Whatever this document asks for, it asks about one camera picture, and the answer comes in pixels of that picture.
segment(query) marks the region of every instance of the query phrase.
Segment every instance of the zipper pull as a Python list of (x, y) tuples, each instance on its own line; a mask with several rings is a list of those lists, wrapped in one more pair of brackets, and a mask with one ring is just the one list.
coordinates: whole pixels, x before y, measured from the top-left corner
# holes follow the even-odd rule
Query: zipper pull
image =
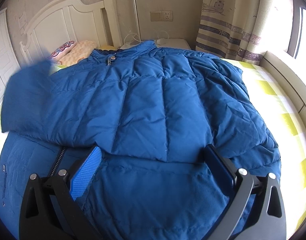
[(111, 65), (111, 62), (116, 59), (115, 55), (112, 55), (111, 57), (108, 57), (108, 65)]

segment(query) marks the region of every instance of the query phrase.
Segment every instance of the yellow checkered bedsheet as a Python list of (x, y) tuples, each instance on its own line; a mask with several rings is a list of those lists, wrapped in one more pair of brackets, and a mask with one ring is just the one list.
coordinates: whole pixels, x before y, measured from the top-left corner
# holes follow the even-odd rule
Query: yellow checkered bedsheet
[[(245, 62), (224, 60), (243, 70), (242, 79), (250, 101), (279, 145), (281, 191), (287, 235), (290, 237), (306, 217), (306, 130), (293, 103), (265, 69)], [(1, 132), (0, 117), (0, 154), (6, 137), (7, 133)]]

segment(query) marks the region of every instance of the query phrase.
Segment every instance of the wall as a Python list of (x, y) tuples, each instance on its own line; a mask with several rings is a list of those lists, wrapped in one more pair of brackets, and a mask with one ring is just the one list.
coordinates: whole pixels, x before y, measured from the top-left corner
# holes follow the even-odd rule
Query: wall
[[(47, 3), (52, 0), (6, 0), (2, 9), (7, 7), (6, 18), (11, 42), (15, 55), (20, 63), (24, 58), (20, 51), (19, 42), (26, 44), (26, 35), (20, 34), (18, 18), (26, 11), (27, 22)], [(85, 4), (92, 4), (101, 0), (81, 0)], [(129, 33), (136, 32), (132, 0), (116, 0), (117, 14), (122, 39)], [(202, 0), (137, 0), (139, 22), (142, 39), (157, 38), (157, 31), (167, 31), (170, 38), (186, 39), (194, 48), (199, 27)], [(151, 22), (150, 11), (173, 11), (172, 22)], [(166, 37), (159, 32), (160, 38)]]

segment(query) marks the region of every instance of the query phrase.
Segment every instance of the jacket pocket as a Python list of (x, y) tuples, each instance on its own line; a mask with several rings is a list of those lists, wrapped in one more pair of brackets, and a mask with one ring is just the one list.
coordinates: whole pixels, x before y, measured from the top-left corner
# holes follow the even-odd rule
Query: jacket pocket
[(6, 178), (7, 178), (6, 166), (3, 165), (3, 194), (2, 194), (2, 198), (5, 198)]

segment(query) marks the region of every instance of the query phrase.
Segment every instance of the curtain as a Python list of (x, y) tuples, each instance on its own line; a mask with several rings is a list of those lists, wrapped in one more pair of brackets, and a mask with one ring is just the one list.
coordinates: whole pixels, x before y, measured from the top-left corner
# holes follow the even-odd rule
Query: curtain
[(292, 22), (292, 0), (203, 0), (196, 50), (258, 65), (287, 51)]

